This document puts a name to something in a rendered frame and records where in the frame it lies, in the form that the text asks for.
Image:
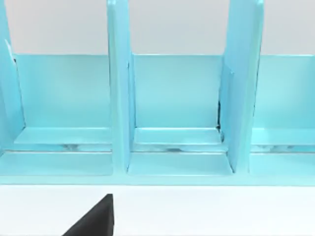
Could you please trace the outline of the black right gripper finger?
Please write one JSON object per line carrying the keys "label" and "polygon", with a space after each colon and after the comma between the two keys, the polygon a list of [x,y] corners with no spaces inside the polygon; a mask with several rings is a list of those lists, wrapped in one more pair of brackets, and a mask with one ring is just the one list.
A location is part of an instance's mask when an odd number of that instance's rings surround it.
{"label": "black right gripper finger", "polygon": [[113,236],[114,199],[105,195],[62,236]]}

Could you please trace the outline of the light blue rack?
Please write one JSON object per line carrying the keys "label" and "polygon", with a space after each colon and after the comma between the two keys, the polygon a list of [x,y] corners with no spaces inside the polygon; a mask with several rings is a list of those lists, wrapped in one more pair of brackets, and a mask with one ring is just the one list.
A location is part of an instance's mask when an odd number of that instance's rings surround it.
{"label": "light blue rack", "polygon": [[315,0],[0,0],[0,184],[315,187]]}

